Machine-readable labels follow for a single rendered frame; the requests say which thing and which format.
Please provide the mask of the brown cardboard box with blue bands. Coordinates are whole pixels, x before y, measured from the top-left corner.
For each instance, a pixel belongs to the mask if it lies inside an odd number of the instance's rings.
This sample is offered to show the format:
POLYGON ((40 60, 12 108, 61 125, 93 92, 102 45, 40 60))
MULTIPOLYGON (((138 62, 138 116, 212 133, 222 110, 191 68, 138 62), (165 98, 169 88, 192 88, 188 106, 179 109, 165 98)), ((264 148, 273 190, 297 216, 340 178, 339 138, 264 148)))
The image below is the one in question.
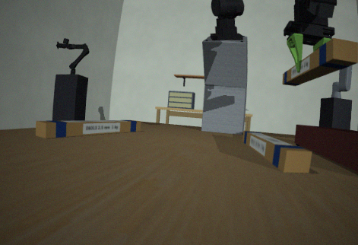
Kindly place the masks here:
POLYGON ((312 151, 260 132, 243 131, 242 141, 284 173, 309 173, 312 151))

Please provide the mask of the brown rectangular box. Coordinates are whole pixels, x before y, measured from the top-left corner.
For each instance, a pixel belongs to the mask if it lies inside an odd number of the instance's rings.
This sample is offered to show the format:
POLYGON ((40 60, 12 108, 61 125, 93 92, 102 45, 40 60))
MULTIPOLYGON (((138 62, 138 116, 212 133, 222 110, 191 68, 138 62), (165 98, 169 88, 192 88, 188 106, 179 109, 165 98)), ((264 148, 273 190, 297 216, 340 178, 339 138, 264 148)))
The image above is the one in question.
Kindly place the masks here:
POLYGON ((298 73, 296 65, 283 73, 283 84, 297 86, 358 63, 358 42, 332 38, 305 57, 298 73))

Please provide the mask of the long tan cardboard box with blue bands and white label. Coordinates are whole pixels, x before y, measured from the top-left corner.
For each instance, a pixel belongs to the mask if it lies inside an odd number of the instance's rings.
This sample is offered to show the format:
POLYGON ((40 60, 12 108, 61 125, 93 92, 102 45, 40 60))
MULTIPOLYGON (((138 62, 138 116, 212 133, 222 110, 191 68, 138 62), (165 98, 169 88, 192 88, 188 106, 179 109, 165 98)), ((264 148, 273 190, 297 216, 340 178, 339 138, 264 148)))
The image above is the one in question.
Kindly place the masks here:
POLYGON ((99 135, 141 131, 141 121, 135 120, 80 120, 36 121, 36 136, 59 138, 79 135, 99 135), (123 122, 124 121, 124 122, 123 122))

